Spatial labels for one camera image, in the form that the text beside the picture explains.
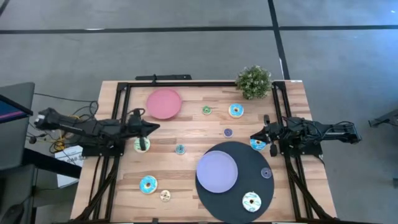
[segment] table leg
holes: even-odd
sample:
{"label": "table leg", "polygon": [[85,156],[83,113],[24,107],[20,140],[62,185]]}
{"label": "table leg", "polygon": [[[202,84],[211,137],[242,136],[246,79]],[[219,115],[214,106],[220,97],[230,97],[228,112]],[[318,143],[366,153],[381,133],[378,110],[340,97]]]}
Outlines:
{"label": "table leg", "polygon": [[30,149],[24,149],[24,157],[22,159],[22,165],[33,164],[38,169],[55,172],[57,174],[66,175],[69,177],[79,178],[81,167],[76,166],[64,161],[60,161],[56,158],[46,156],[39,152],[35,152]]}

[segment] white paper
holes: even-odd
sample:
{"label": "white paper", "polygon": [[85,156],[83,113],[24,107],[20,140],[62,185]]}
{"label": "white paper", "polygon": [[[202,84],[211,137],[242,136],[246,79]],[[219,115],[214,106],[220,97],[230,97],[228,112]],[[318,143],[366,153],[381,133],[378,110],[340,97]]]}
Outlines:
{"label": "white paper", "polygon": [[[72,146],[64,149],[62,152],[56,152],[55,158],[61,161],[69,162],[70,164],[83,167],[83,157],[81,152],[83,148],[81,146]],[[58,187],[66,187],[79,181],[79,179],[68,177],[65,175],[57,174]]]}

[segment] toy donut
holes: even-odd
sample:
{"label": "toy donut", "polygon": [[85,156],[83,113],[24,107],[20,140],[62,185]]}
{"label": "toy donut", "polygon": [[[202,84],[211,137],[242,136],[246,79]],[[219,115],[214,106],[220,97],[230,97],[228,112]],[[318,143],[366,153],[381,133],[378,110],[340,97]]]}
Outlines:
{"label": "toy donut", "polygon": [[171,197],[172,197],[172,195],[170,194],[170,192],[168,190],[162,190],[162,192],[160,193],[160,199],[163,202],[168,202]]}
{"label": "toy donut", "polygon": [[177,145],[176,147],[175,147],[175,153],[177,153],[178,155],[182,155],[182,154],[184,154],[185,153],[185,147],[184,147],[184,145]]}
{"label": "toy donut", "polygon": [[134,149],[135,149],[137,152],[140,152],[140,153],[143,153],[143,152],[148,151],[149,148],[150,148],[150,141],[149,141],[149,139],[144,138],[144,142],[145,142],[145,150],[141,150],[141,146],[140,146],[140,144],[139,144],[139,138],[137,138],[137,139],[134,141]]}
{"label": "toy donut", "polygon": [[255,139],[250,139],[250,146],[256,150],[256,151],[261,151],[266,147],[266,143],[263,141],[255,140]]}
{"label": "toy donut", "polygon": [[255,212],[261,207],[261,198],[254,192],[248,192],[242,199],[243,207],[249,212]]}
{"label": "toy donut", "polygon": [[151,194],[156,190],[156,188],[157,188],[157,180],[153,176],[150,175],[145,176],[139,182],[139,189],[144,194]]}
{"label": "toy donut", "polygon": [[232,129],[230,129],[230,128],[224,129],[224,136],[225,136],[226,138],[231,138],[233,134],[234,134],[234,133],[233,133]]}
{"label": "toy donut", "polygon": [[211,114],[211,108],[209,106],[204,106],[201,111],[205,115]]}
{"label": "toy donut", "polygon": [[229,106],[229,115],[233,118],[240,118],[243,115],[243,106],[238,103],[233,103]]}
{"label": "toy donut", "polygon": [[265,179],[269,179],[272,176],[272,171],[268,167],[264,167],[261,169],[261,175]]}

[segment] potted plant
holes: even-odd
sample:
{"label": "potted plant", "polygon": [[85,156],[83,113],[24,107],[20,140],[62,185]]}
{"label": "potted plant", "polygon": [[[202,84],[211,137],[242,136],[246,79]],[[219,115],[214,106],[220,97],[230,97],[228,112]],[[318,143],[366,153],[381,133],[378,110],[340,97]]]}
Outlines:
{"label": "potted plant", "polygon": [[239,73],[235,83],[237,84],[236,89],[243,91],[245,99],[264,98],[271,89],[271,73],[258,65],[251,68],[245,67]]}

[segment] butcher block tabletop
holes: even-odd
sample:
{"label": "butcher block tabletop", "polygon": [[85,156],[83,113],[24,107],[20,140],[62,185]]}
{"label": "butcher block tabletop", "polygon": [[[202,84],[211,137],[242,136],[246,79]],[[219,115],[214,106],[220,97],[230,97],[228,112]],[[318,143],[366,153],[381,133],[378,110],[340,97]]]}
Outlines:
{"label": "butcher block tabletop", "polygon": [[[111,117],[116,87],[120,81],[105,81],[99,94],[99,110],[96,119]],[[304,85],[301,81],[286,81],[292,116],[311,119]],[[132,87],[128,111],[145,108],[147,97],[159,87]],[[134,140],[126,141],[124,155],[121,157],[116,190],[114,195],[111,222],[151,222],[158,218],[160,222],[219,222],[208,212],[198,198],[195,187],[195,170],[198,160],[216,144],[225,141],[238,141],[249,144],[250,135],[260,131],[264,125],[263,116],[268,114],[271,122],[277,121],[272,92],[260,100],[245,100],[235,87],[168,87],[175,90],[182,98],[182,107],[178,115],[167,121],[152,118],[148,112],[142,116],[146,121],[160,124],[160,128],[150,136],[150,149],[145,153],[134,150]],[[120,118],[124,93],[119,104]],[[279,97],[283,108],[282,97]],[[240,118],[232,118],[228,108],[232,103],[244,106]],[[212,108],[210,115],[204,115],[204,106]],[[225,138],[223,130],[231,128],[232,138]],[[177,144],[183,144],[184,155],[175,153]],[[294,210],[289,190],[284,157],[271,157],[269,146],[261,154],[271,166],[275,180],[275,191],[269,208],[256,222],[293,221]],[[71,218],[77,217],[88,205],[97,157],[84,161]],[[314,198],[331,216],[336,212],[331,197],[328,179],[323,164],[314,156],[302,156],[307,187]],[[100,179],[101,166],[98,167],[96,184]],[[152,175],[158,181],[157,190],[150,195],[139,190],[140,180]],[[161,201],[162,190],[169,190],[171,199]],[[298,190],[302,216],[305,216],[302,194]],[[101,203],[100,218],[104,217],[108,192]]]}

